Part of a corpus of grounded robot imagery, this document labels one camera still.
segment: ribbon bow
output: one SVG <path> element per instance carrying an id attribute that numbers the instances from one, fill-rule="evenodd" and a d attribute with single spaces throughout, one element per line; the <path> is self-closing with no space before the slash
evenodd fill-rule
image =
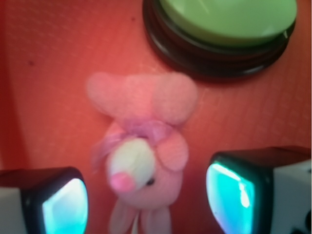
<path id="1" fill-rule="evenodd" d="M 96 171 L 100 168 L 105 156 L 126 138 L 145 138 L 151 146 L 156 146 L 173 130 L 172 126 L 155 119 L 127 119 L 121 123 L 121 127 L 125 130 L 124 133 L 109 134 L 93 147 L 92 166 Z"/>

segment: pink ear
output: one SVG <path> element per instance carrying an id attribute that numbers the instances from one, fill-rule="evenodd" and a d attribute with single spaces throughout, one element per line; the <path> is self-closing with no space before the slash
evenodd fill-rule
<path id="1" fill-rule="evenodd" d="M 172 171 L 181 171 L 189 158 L 188 146 L 180 133 L 174 131 L 161 141 L 156 148 L 157 156 L 164 167 Z"/>
<path id="2" fill-rule="evenodd" d="M 171 218 L 168 207 L 158 210 L 142 211 L 141 225 L 144 233 L 170 234 Z"/>
<path id="3" fill-rule="evenodd" d="M 95 73 L 87 83 L 87 93 L 99 111 L 112 117 L 122 112 L 122 88 L 125 77 Z"/>
<path id="4" fill-rule="evenodd" d="M 127 206 L 120 199 L 117 200 L 109 221 L 111 234 L 123 234 L 130 228 L 137 210 Z"/>
<path id="5" fill-rule="evenodd" d="M 197 102 L 195 83 L 181 73 L 170 73 L 156 87 L 152 100 L 157 118 L 172 125 L 185 122 Z"/>

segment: stuffed animal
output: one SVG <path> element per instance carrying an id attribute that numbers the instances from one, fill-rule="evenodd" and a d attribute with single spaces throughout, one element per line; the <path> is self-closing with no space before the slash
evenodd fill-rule
<path id="1" fill-rule="evenodd" d="M 181 73 L 117 76 L 96 73 L 87 84 L 95 107 L 114 121 L 93 148 L 98 170 L 106 160 L 118 196 L 109 232 L 171 233 L 169 206 L 177 199 L 188 146 L 179 127 L 197 102 L 194 82 Z"/>

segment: green button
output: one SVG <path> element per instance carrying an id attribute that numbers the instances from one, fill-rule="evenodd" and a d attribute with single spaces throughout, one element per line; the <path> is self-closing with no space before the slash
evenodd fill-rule
<path id="1" fill-rule="evenodd" d="M 294 22 L 295 0 L 160 0 L 170 19 L 205 42 L 253 46 L 277 37 Z"/>

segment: red mat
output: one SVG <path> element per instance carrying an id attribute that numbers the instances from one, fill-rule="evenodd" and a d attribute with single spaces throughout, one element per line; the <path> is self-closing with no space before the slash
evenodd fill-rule
<path id="1" fill-rule="evenodd" d="M 311 147 L 311 1 L 297 3 L 295 31 L 273 66 L 235 84 L 198 82 L 199 106 L 183 129 L 190 161 L 171 206 L 174 233 L 221 232 L 205 188 L 214 152 Z M 171 71 L 150 48 L 141 11 L 141 0 L 7 0 L 1 11 L 0 169 L 77 167 L 89 192 L 87 233 L 107 232 L 116 200 L 90 167 L 90 148 L 111 119 L 91 106 L 87 78 Z"/>

